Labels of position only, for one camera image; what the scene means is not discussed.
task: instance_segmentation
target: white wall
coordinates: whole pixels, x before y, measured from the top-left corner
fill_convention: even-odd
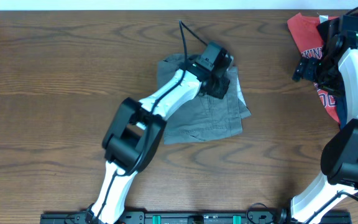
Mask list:
[[[0,0],[0,10],[352,9],[358,0]]]

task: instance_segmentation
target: folded clothing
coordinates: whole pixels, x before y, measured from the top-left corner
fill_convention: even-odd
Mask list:
[[[184,58],[183,54],[173,54],[158,63],[158,88],[171,80]],[[222,100],[199,94],[171,115],[163,134],[164,144],[210,141],[242,132],[241,119],[251,113],[241,93],[237,67],[226,75],[230,84]]]

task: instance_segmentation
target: wood grain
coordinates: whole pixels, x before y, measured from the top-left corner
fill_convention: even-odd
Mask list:
[[[101,139],[124,98],[156,90],[157,62],[183,51],[179,19],[230,50],[252,116],[232,138],[161,144],[126,205],[244,211],[299,194],[338,127],[310,82],[291,81],[300,54],[287,20],[297,12],[0,12],[0,223],[38,223],[44,211],[96,200]],[[186,38],[190,52],[202,51]],[[358,203],[337,207],[358,223]]]

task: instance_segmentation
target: red cloth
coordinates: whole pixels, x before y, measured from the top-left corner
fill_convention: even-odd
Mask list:
[[[335,18],[337,17],[330,16],[328,19],[331,20]],[[321,49],[324,43],[317,30],[317,25],[320,24],[319,17],[302,16],[302,14],[298,13],[289,19],[287,24],[302,57],[320,59],[323,56]],[[326,91],[317,88],[317,84],[314,84],[314,86],[328,114],[336,122],[340,123],[336,113],[334,97],[329,95]]]

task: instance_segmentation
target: green tape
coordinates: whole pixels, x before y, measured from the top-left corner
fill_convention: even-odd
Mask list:
[[[153,224],[161,224],[161,216],[154,215],[153,216]]]
[[[241,216],[233,215],[233,224],[241,224]]]

